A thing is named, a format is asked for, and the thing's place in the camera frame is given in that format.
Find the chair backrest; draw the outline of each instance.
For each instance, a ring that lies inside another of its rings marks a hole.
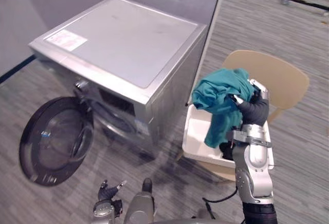
[[[291,108],[302,100],[309,85],[308,76],[300,69],[280,58],[255,51],[234,51],[227,56],[222,67],[244,68],[250,79],[262,83],[269,90],[270,104],[278,108],[277,115],[279,109]]]

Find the black baseboard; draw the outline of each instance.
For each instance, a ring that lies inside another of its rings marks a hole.
[[[27,58],[26,60],[24,60],[23,62],[21,62],[17,66],[15,66],[13,69],[9,70],[8,72],[6,72],[2,76],[0,76],[0,84],[2,82],[4,82],[5,80],[7,80],[8,78],[10,78],[12,75],[14,75],[19,70],[21,70],[24,66],[31,63],[34,59],[35,59],[35,56],[31,55],[29,58]]]

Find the green towel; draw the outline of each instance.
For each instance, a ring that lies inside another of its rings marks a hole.
[[[227,142],[226,132],[239,126],[242,114],[228,96],[235,94],[250,101],[254,87],[248,82],[249,73],[242,68],[222,68],[201,79],[192,93],[192,102],[197,109],[212,113],[211,125],[205,144],[216,148]]]

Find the open washer door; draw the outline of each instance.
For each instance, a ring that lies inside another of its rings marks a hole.
[[[42,105],[27,123],[20,143],[20,164],[32,182],[54,186],[81,165],[93,140],[93,114],[76,97]]]

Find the washing machine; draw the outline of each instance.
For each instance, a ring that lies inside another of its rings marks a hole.
[[[57,185],[81,165],[94,119],[146,150],[157,148],[184,109],[206,26],[129,0],[104,0],[29,44],[70,97],[42,105],[26,125],[26,177]]]

